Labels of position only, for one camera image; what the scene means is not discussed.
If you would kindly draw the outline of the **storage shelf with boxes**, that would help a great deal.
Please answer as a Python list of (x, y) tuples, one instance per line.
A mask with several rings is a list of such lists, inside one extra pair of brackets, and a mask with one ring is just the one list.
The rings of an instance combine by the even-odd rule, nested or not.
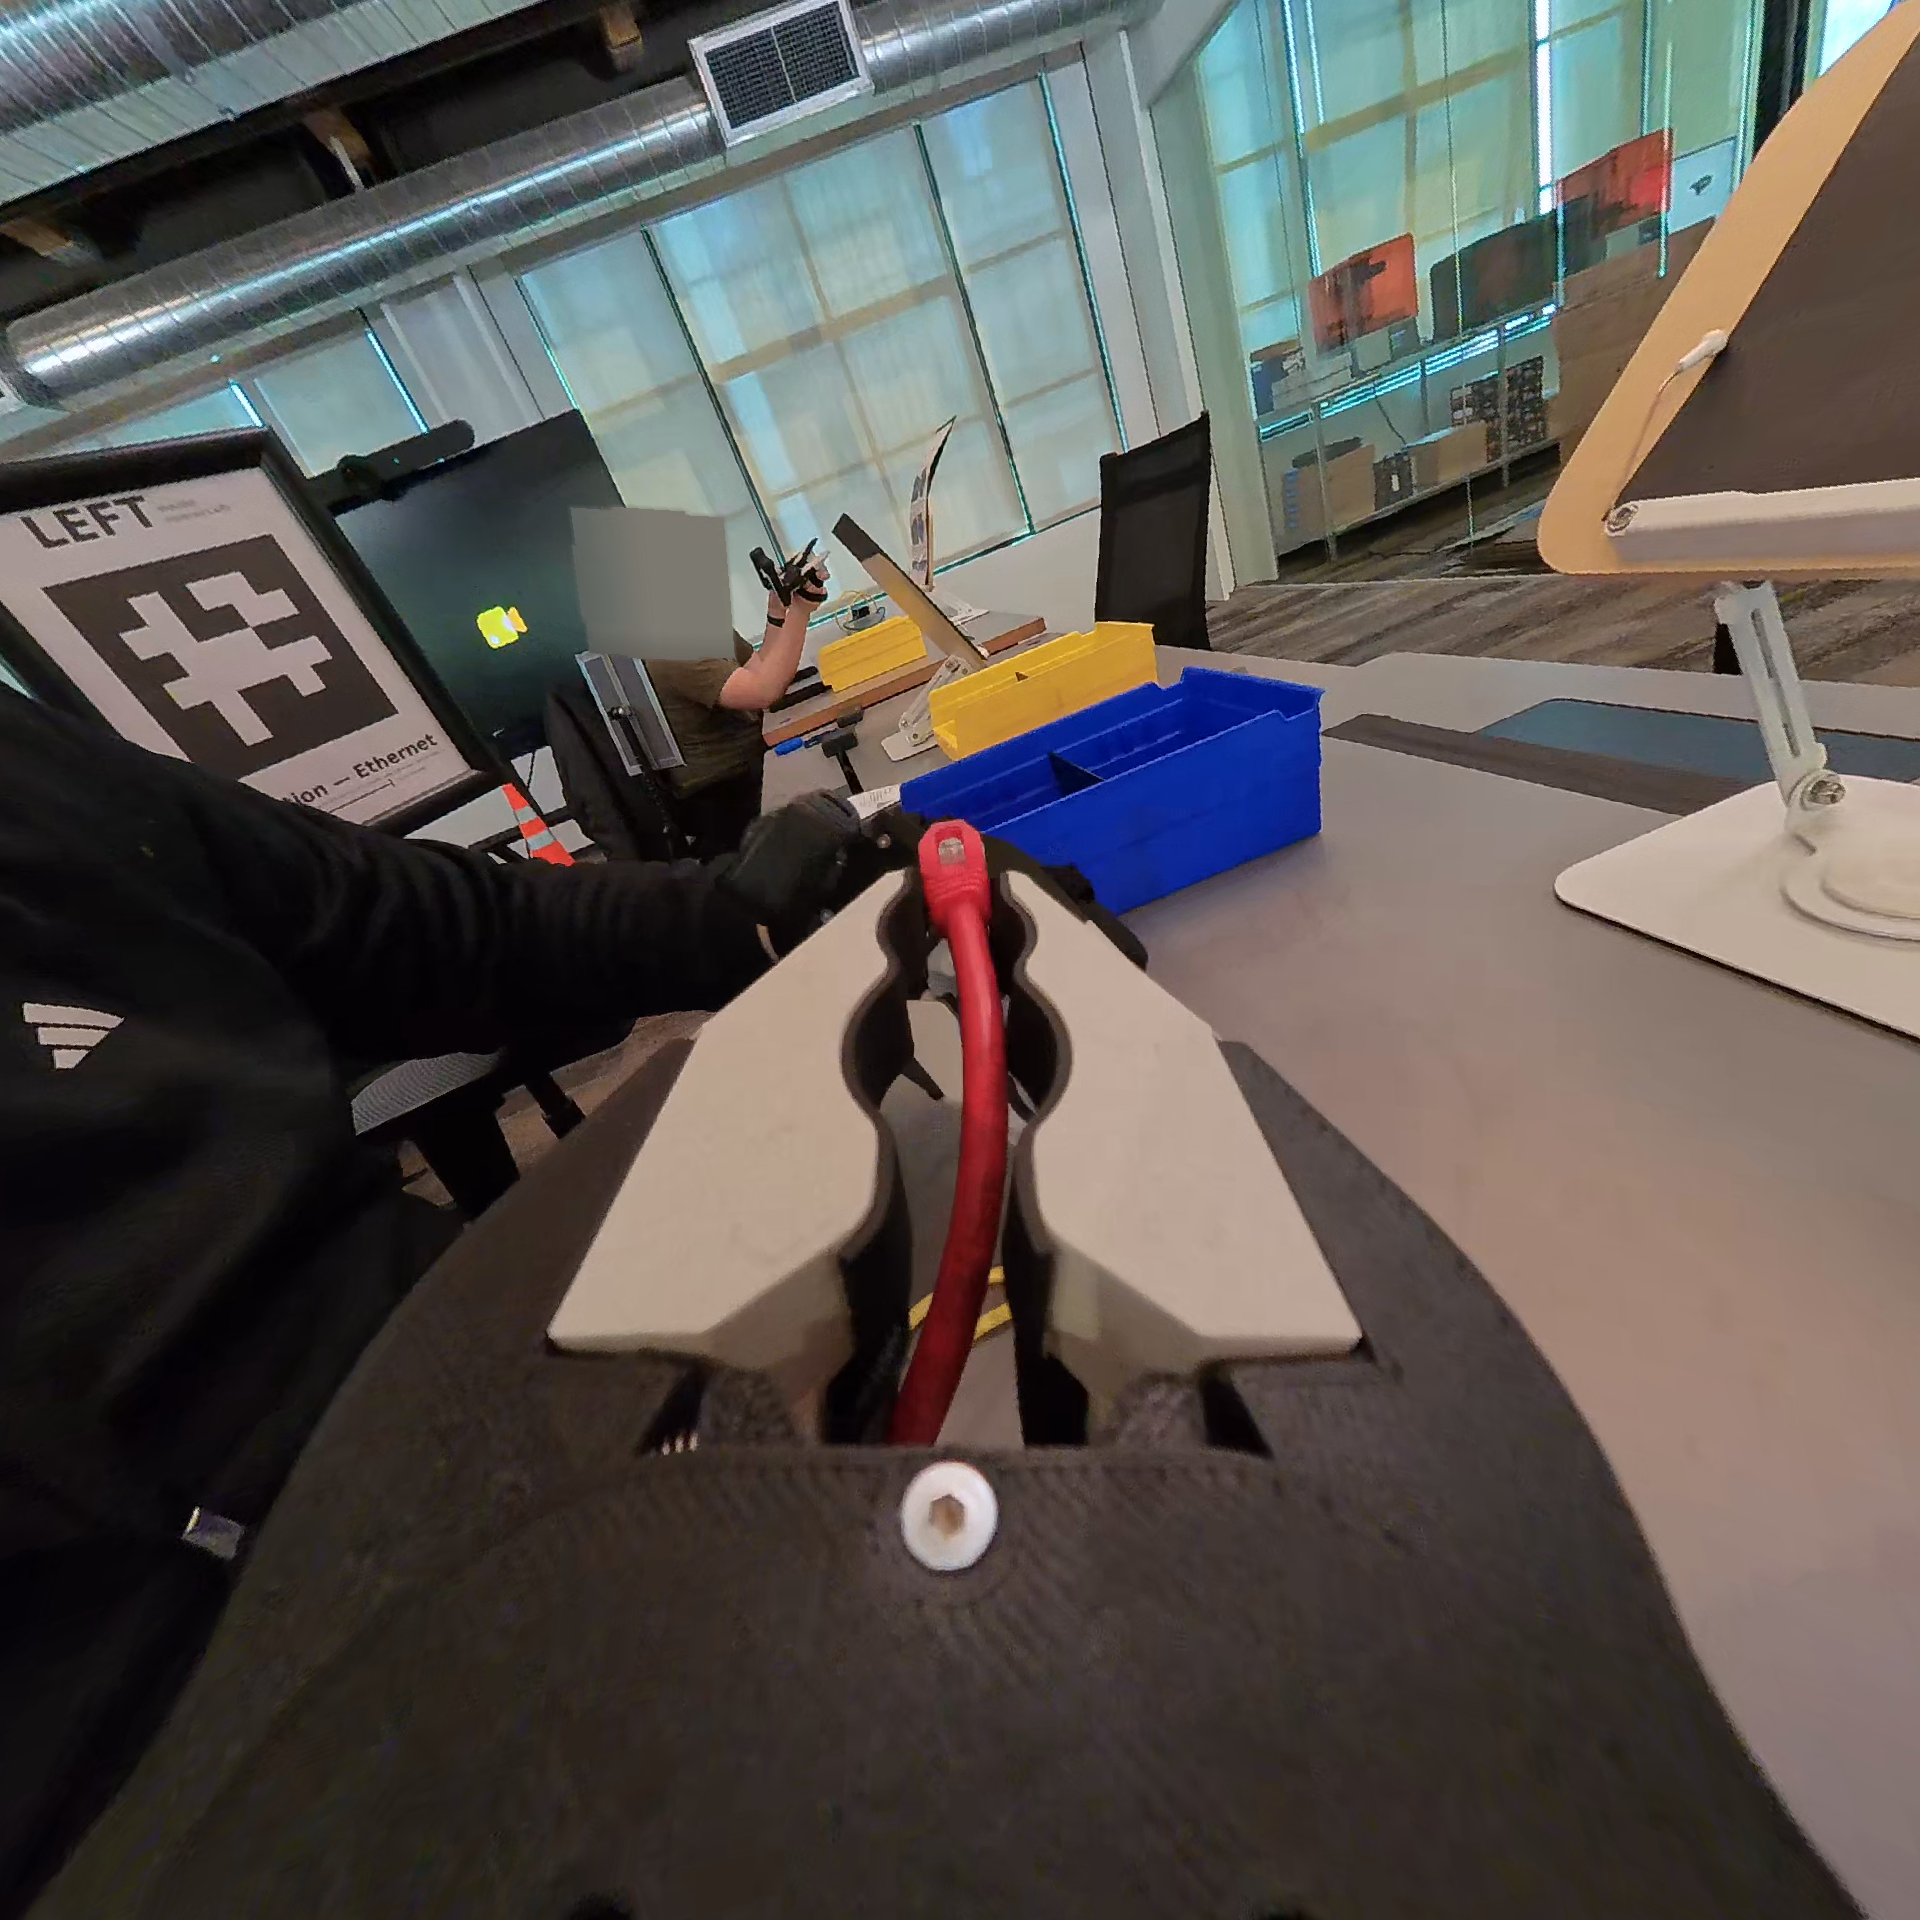
[(1458, 117), (1429, 111), (1427, 131), (1446, 203), (1426, 229), (1366, 193), (1362, 241), (1328, 250), (1315, 182), (1289, 193), (1282, 153), (1254, 172), (1265, 285), (1241, 306), (1241, 368), (1279, 560), (1569, 441), (1558, 318), (1581, 297), (1663, 292), (1741, 167), (1736, 137), (1682, 149), (1657, 126), (1524, 183), (1516, 203), (1467, 209)]

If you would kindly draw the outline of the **large blue divided bin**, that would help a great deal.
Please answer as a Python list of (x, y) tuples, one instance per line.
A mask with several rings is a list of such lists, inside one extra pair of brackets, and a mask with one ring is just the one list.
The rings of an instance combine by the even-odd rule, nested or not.
[(903, 779), (899, 804), (1069, 865), (1126, 913), (1322, 830), (1322, 702), (1186, 668)]

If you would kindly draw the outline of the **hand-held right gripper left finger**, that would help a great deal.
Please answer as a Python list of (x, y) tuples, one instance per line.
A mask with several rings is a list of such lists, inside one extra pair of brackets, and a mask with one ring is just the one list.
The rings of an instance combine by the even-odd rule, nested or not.
[(909, 878), (870, 884), (684, 1056), (547, 1325), (565, 1354), (828, 1380), (909, 1266), (882, 1104), (913, 1051)]

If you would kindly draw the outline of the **framed black and white sign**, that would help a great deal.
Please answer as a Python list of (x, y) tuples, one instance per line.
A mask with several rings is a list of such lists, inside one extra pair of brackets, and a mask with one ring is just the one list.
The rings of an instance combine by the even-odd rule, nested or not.
[(2, 463), (3, 678), (392, 834), (509, 779), (267, 427)]

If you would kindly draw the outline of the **long yellow storage bin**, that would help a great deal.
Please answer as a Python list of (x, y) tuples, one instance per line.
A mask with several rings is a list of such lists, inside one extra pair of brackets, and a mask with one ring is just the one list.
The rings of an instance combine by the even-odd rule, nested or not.
[(931, 691), (927, 721), (945, 757), (961, 760), (1156, 681), (1153, 626), (1098, 620)]

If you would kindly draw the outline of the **white vent grille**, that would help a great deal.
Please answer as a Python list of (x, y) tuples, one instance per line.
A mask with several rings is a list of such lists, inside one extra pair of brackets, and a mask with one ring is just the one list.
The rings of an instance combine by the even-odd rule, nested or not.
[(849, 2), (782, 2), (685, 46), (727, 148), (876, 90)]

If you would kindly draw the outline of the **black office chair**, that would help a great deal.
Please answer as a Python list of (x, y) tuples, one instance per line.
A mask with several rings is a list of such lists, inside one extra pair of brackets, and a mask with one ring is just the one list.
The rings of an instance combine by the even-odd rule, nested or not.
[(1150, 626), (1159, 648), (1210, 651), (1210, 414), (1098, 460), (1096, 622)]

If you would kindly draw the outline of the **person's black clothed torso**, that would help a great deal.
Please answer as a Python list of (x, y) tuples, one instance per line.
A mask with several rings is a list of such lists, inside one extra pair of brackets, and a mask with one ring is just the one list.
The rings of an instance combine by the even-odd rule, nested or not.
[(496, 878), (3, 691), (3, 1916), (126, 1779), (449, 1234), (357, 1138)]

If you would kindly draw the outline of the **white board stand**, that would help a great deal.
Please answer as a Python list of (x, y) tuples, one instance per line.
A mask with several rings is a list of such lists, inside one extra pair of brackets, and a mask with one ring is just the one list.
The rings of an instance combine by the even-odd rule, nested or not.
[(1563, 903), (1918, 1038), (1918, 788), (1842, 774), (1820, 741), (1772, 563), (1916, 562), (1918, 481), (1623, 499), (1601, 532), (1629, 569), (1728, 560), (1714, 590), (1767, 777), (1560, 872)]

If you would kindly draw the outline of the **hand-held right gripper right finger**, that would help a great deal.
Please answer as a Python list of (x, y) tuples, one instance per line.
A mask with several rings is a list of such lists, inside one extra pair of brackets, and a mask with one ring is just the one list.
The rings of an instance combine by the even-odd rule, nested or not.
[(1011, 1016), (1038, 1019), (1011, 1224), (1040, 1259), (1041, 1349), (1089, 1394), (1362, 1341), (1223, 1044), (1028, 874)]

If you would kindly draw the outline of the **tilted board on stand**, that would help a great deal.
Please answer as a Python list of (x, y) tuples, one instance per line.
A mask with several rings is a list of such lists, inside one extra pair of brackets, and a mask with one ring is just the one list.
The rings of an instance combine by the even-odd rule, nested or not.
[(908, 490), (908, 560), (892, 558), (876, 535), (865, 532), (849, 513), (840, 515), (829, 529), (836, 540), (868, 573), (892, 604), (919, 630), (923, 642), (943, 660), (967, 673), (989, 661), (987, 651), (967, 636), (948, 610), (934, 597), (934, 513), (931, 493), (956, 416), (941, 419), (923, 447), (923, 456)]

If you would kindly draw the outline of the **silver air duct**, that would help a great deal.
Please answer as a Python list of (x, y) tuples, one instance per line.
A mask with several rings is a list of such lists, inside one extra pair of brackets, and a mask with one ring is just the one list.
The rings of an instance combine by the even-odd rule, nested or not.
[(674, 75), (12, 320), (3, 382), (64, 410), (698, 179), (722, 151), (703, 87)]

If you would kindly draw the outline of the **person's left hand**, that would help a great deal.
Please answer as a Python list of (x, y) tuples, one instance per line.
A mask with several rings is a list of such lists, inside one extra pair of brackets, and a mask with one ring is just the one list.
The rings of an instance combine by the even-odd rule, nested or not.
[(718, 889), (777, 961), (899, 868), (895, 827), (890, 814), (862, 818), (841, 793), (805, 792), (746, 830), (731, 857), (715, 868)]

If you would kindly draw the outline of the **dark board with wooden edge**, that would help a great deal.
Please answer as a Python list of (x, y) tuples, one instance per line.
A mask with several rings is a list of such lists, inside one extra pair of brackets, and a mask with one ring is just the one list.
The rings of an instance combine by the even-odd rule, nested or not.
[(1576, 578), (1918, 573), (1918, 7), (1788, 110), (1563, 461)]

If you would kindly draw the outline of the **person's left forearm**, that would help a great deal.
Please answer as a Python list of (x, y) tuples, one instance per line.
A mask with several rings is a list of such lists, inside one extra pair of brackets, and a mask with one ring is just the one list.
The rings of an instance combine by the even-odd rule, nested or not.
[(347, 1051), (415, 1058), (714, 1011), (770, 941), (698, 865), (502, 861), (354, 831), (281, 965)]

